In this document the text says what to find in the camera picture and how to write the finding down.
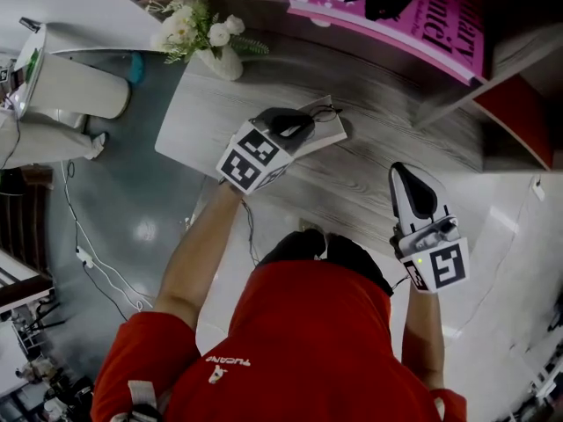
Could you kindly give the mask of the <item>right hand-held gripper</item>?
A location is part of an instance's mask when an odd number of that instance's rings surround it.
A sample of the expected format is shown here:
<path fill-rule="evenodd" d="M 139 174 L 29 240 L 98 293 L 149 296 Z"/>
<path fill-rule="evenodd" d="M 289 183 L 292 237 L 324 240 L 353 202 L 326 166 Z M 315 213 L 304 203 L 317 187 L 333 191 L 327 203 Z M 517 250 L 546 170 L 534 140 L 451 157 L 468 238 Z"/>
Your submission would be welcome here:
<path fill-rule="evenodd" d="M 414 288 L 436 294 L 468 280 L 467 238 L 461 237 L 458 219 L 450 215 L 442 183 L 420 167 L 400 162 L 391 166 L 389 183 L 399 222 L 390 242 Z"/>

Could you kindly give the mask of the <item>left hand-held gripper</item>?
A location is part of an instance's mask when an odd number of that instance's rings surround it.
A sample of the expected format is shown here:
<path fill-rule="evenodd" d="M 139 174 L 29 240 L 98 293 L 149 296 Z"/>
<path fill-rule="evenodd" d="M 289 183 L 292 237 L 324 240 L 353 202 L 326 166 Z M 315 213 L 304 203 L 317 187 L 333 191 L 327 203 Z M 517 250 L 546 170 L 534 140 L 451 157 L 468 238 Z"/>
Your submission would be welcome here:
<path fill-rule="evenodd" d="M 274 143 L 254 125 L 274 131 Z M 272 107 L 246 121 L 231 137 L 217 172 L 243 194 L 253 193 L 280 177 L 293 163 L 285 150 L 298 150 L 315 122 L 300 110 Z"/>

